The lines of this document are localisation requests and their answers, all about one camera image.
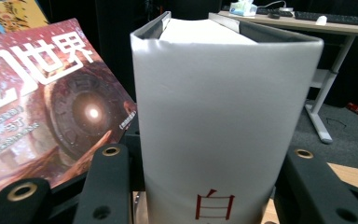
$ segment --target magazine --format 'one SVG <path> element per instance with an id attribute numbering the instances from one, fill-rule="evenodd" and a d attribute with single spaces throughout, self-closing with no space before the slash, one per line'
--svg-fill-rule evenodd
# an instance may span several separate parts
<path id="1" fill-rule="evenodd" d="M 35 0 L 0 0 L 0 34 L 48 25 Z"/>
<path id="2" fill-rule="evenodd" d="M 135 113 L 76 19 L 0 35 L 0 190 L 27 177 L 53 188 L 84 173 Z"/>

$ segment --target red object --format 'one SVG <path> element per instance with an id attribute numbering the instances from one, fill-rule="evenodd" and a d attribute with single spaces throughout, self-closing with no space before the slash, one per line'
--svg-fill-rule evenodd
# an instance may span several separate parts
<path id="1" fill-rule="evenodd" d="M 358 115 L 358 105 L 354 105 L 353 103 L 348 103 L 347 108 Z"/>

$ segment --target white desk surface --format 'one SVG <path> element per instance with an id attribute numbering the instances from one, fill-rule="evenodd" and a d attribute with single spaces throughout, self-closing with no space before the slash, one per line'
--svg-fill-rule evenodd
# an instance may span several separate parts
<path id="1" fill-rule="evenodd" d="M 259 24 L 266 24 L 283 29 L 303 30 L 311 32 L 329 33 L 337 35 L 356 35 L 358 36 L 358 25 L 347 25 L 331 23 L 327 21 L 325 26 L 316 25 L 315 21 L 296 20 L 295 17 L 280 17 L 278 20 L 269 18 L 267 15 L 258 15 L 254 17 L 242 17 L 230 14 L 227 11 L 220 11 L 219 15 L 227 16 L 239 21 L 251 21 Z"/>

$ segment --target mounting hole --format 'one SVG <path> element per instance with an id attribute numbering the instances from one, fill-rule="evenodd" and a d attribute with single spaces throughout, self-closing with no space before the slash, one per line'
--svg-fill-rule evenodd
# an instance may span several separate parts
<path id="1" fill-rule="evenodd" d="M 337 214 L 342 218 L 345 219 L 349 222 L 357 222 L 357 216 L 352 213 L 351 211 L 348 211 L 346 209 L 343 208 L 338 208 L 337 209 Z"/>
<path id="2" fill-rule="evenodd" d="M 297 154 L 297 156 L 304 158 L 304 159 L 312 159 L 313 158 L 313 154 L 310 151 L 307 151 L 305 149 L 296 149 L 295 153 Z"/>
<path id="3" fill-rule="evenodd" d="M 33 195 L 36 192 L 37 185 L 31 182 L 26 182 L 18 185 L 12 189 L 7 195 L 7 199 L 12 202 L 21 201 Z"/>
<path id="4" fill-rule="evenodd" d="M 110 208 L 108 206 L 98 207 L 94 210 L 94 214 L 92 214 L 92 216 L 95 219 L 99 219 L 99 220 L 105 219 L 109 217 L 109 215 L 110 215 Z"/>
<path id="5" fill-rule="evenodd" d="M 104 156 L 116 156 L 120 152 L 119 147 L 109 147 L 103 151 Z"/>

